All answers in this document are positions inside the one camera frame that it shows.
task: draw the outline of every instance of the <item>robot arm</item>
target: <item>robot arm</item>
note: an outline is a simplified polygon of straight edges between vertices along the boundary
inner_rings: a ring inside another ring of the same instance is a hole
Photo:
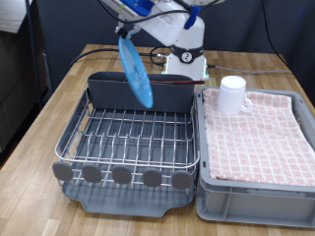
[[[199,17],[193,26],[185,29],[190,18],[186,9],[192,4],[208,5],[221,3],[224,0],[99,0],[119,14],[119,19],[135,22],[135,29],[129,35],[140,29],[145,30],[165,46],[171,46],[172,53],[166,58],[163,73],[188,76],[193,80],[206,80],[207,60],[203,56],[203,41],[205,24]],[[144,20],[156,14],[177,11]]]

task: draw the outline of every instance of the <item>wire rack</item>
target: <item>wire rack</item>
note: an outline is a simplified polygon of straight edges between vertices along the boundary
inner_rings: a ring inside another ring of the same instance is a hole
[[[191,114],[94,109],[87,94],[86,100],[81,114],[74,114],[77,124],[68,124],[74,129],[65,148],[59,151],[60,141],[56,146],[60,160],[71,165],[74,186],[92,184],[83,176],[85,163],[99,167],[102,188],[117,187],[111,176],[116,165],[130,169],[130,189],[144,185],[143,173],[148,168],[160,171],[159,189],[172,187],[171,177],[175,171],[184,170],[190,175],[195,172],[199,159],[194,150]]]

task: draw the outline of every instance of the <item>white sticker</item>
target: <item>white sticker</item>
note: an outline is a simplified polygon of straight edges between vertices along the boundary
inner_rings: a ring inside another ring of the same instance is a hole
[[[191,59],[193,59],[193,55],[192,55],[190,52],[184,52],[184,53],[181,55],[181,59],[182,59],[184,62],[190,62]]]

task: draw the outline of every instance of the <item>gray plastic bin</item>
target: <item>gray plastic bin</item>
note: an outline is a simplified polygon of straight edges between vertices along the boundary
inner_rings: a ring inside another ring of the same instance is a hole
[[[202,95],[204,89],[210,88],[200,87],[196,94],[201,154],[197,186],[198,215],[207,220],[315,227],[314,187],[210,178]],[[283,90],[248,90],[290,96],[293,113],[301,121],[301,130],[309,144],[315,148],[314,118],[298,93]]]

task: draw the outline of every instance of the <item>electrical cord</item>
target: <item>electrical cord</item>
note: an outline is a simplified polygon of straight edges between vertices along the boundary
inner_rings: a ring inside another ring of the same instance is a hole
[[[187,11],[187,10],[172,10],[172,11],[167,11],[167,12],[160,12],[160,13],[156,13],[154,15],[151,15],[151,16],[148,16],[148,17],[144,17],[142,19],[139,19],[139,20],[134,20],[134,21],[125,21],[125,20],[122,20],[122,19],[119,19],[118,17],[116,17],[114,14],[112,14],[106,4],[102,1],[102,0],[97,0],[98,3],[100,4],[100,6],[113,18],[115,19],[116,21],[120,22],[120,23],[124,23],[124,24],[136,24],[136,23],[141,23],[141,22],[145,22],[147,20],[150,20],[150,19],[153,19],[155,17],[159,17],[159,16],[162,16],[162,15],[167,15],[167,14],[171,14],[171,13],[190,13],[190,11]]]
[[[285,62],[285,60],[282,58],[282,56],[278,53],[278,51],[276,50],[276,48],[275,48],[275,46],[273,45],[273,42],[272,42],[272,40],[271,40],[271,38],[270,38],[264,0],[261,0],[261,2],[262,2],[262,7],[263,7],[265,28],[266,28],[266,33],[267,33],[267,38],[268,38],[268,40],[269,40],[269,43],[270,43],[271,47],[273,48],[274,52],[277,54],[277,56],[278,56],[278,57],[283,61],[283,63],[288,67],[288,64]]]
[[[157,66],[164,66],[164,63],[162,62],[156,62],[153,57],[160,57],[160,58],[165,58],[167,55],[163,54],[163,53],[157,53],[154,54],[154,52],[159,49],[159,48],[170,48],[168,46],[158,46],[155,47],[154,49],[151,50],[150,53],[139,53],[141,56],[149,56],[150,60],[152,61],[152,63],[154,63]],[[96,52],[101,52],[101,51],[113,51],[113,52],[119,52],[118,49],[116,48],[100,48],[100,49],[95,49],[95,50],[91,50],[88,51],[84,54],[81,54],[79,56],[77,56],[70,64],[70,68],[73,66],[73,64],[75,64],[80,58],[83,58],[85,56],[88,56],[92,53],[96,53]],[[268,73],[291,73],[292,71],[285,71],[285,70],[275,70],[275,71],[243,71],[243,70],[235,70],[235,69],[231,69],[231,68],[227,68],[227,67],[221,67],[221,66],[216,66],[216,65],[208,65],[208,69],[212,69],[212,68],[218,68],[218,69],[222,69],[222,70],[227,70],[227,71],[232,71],[232,72],[240,72],[240,73],[250,73],[250,74],[268,74]]]
[[[113,51],[113,52],[119,52],[118,49],[116,48],[100,48],[100,49],[95,49],[95,50],[91,50],[91,51],[88,51],[86,53],[83,53],[79,56],[77,56],[70,64],[70,68],[73,66],[73,64],[75,64],[80,58],[83,58],[85,56],[88,56],[92,53],[96,53],[96,52],[101,52],[101,51]],[[153,61],[152,57],[158,57],[157,54],[153,54],[153,51],[151,51],[150,53],[139,53],[140,56],[150,56],[151,60]]]
[[[215,1],[213,1],[213,2],[211,2],[211,3],[209,3],[209,4],[207,4],[206,6],[200,8],[200,11],[203,11],[203,10],[205,10],[206,8],[209,8],[209,7],[213,6],[213,5],[215,5],[215,4],[218,3],[219,1],[220,1],[220,0],[215,0]]]
[[[151,50],[150,52],[150,60],[152,61],[152,63],[158,65],[158,66],[164,66],[164,63],[162,62],[156,62],[152,57],[154,56],[154,51],[156,51],[157,49],[159,48],[170,48],[169,46],[158,46],[158,47],[155,47],[154,49]]]
[[[241,72],[241,73],[250,73],[250,74],[268,74],[268,73],[291,73],[292,71],[285,71],[285,70],[275,70],[275,71],[243,71],[243,70],[235,70],[227,67],[221,67],[216,65],[208,65],[208,68],[219,68],[227,71],[232,72]]]
[[[163,16],[163,15],[167,15],[167,14],[172,14],[172,13],[190,13],[190,11],[187,11],[187,10],[172,10],[172,11],[167,11],[167,12],[160,12],[160,13],[156,13],[154,15],[151,15],[151,16],[148,16],[148,17],[144,17],[142,19],[139,19],[139,20],[134,20],[134,21],[126,21],[126,20],[122,20],[122,19],[119,19],[118,17],[116,17],[114,14],[112,14],[109,9],[107,8],[107,5],[102,1],[102,0],[97,0],[98,3],[100,4],[100,6],[113,18],[115,19],[116,21],[120,22],[120,23],[124,23],[124,24],[136,24],[136,23],[141,23],[141,22],[145,22],[147,20],[150,20],[150,19],[153,19],[153,18],[156,18],[156,17],[159,17],[159,16]],[[208,5],[202,7],[200,9],[200,11],[208,8],[208,7],[211,7],[213,6],[214,4],[218,3],[220,0],[215,0],[211,3],[209,3]],[[181,1],[181,0],[178,0],[177,1],[178,4],[180,4],[181,6],[183,6],[184,8],[186,9],[189,9],[187,7],[187,4],[185,4],[185,2]]]

